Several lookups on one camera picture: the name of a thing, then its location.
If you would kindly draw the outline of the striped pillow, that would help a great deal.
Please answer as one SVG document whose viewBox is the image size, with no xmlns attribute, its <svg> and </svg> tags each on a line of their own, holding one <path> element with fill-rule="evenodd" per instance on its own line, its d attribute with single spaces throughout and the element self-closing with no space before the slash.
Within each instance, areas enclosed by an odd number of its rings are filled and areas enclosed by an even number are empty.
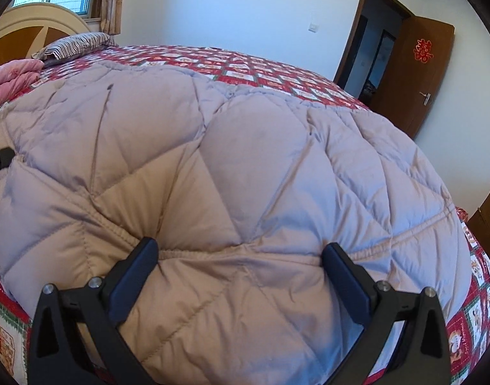
<svg viewBox="0 0 490 385">
<path fill-rule="evenodd" d="M 46 67 L 63 64 L 87 54 L 115 46 L 113 36 L 103 32 L 86 32 L 60 38 L 38 52 L 32 59 L 40 60 Z"/>
</svg>

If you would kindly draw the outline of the pink folded blanket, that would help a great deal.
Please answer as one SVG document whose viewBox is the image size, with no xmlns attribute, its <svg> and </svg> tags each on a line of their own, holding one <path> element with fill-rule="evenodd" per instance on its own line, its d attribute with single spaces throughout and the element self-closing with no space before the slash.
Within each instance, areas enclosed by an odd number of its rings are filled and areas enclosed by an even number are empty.
<svg viewBox="0 0 490 385">
<path fill-rule="evenodd" d="M 0 107 L 39 79 L 44 63 L 37 59 L 12 60 L 0 65 Z"/>
</svg>

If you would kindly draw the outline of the brown wooden door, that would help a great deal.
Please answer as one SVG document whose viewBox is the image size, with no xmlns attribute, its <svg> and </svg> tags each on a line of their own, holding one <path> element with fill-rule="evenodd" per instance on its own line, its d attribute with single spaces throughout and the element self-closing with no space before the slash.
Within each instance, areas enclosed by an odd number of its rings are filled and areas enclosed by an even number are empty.
<svg viewBox="0 0 490 385">
<path fill-rule="evenodd" d="M 427 64 L 414 59 L 413 48 L 421 38 L 433 44 L 434 58 Z M 454 40 L 455 27 L 449 23 L 427 17 L 405 19 L 369 108 L 416 137 L 441 87 Z M 420 92 L 431 94 L 427 106 Z"/>
</svg>

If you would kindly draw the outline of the right beige floral curtain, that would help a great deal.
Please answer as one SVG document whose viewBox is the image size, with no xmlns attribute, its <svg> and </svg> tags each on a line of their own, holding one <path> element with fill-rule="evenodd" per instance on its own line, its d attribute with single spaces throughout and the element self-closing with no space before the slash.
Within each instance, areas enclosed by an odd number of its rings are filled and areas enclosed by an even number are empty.
<svg viewBox="0 0 490 385">
<path fill-rule="evenodd" d="M 121 32 L 123 0 L 101 0 L 100 29 L 108 35 Z"/>
</svg>

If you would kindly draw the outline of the cream wooden headboard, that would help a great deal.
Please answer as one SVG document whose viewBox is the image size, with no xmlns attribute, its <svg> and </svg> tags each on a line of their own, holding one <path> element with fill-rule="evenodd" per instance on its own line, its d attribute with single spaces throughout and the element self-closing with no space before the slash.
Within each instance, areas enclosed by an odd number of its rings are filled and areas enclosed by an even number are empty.
<svg viewBox="0 0 490 385">
<path fill-rule="evenodd" d="M 85 20 L 51 3 L 32 3 L 7 9 L 0 17 L 0 65 L 30 58 L 60 38 L 89 32 Z"/>
</svg>

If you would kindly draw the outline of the red paper door decoration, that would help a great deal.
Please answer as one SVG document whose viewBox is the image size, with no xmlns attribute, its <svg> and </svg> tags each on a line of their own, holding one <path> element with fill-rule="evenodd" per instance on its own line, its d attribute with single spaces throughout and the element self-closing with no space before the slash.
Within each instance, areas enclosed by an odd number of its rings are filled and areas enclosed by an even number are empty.
<svg viewBox="0 0 490 385">
<path fill-rule="evenodd" d="M 424 38 L 418 39 L 416 46 L 413 48 L 414 59 L 422 64 L 427 64 L 434 58 L 432 47 L 433 44 L 430 40 Z"/>
</svg>

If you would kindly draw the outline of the white wall switch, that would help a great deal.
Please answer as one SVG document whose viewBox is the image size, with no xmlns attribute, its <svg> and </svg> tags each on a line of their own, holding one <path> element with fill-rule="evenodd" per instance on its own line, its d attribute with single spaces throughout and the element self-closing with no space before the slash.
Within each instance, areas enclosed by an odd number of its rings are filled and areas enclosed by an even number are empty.
<svg viewBox="0 0 490 385">
<path fill-rule="evenodd" d="M 312 33 L 316 33 L 319 30 L 319 25 L 314 24 L 314 23 L 310 23 L 308 30 Z"/>
</svg>

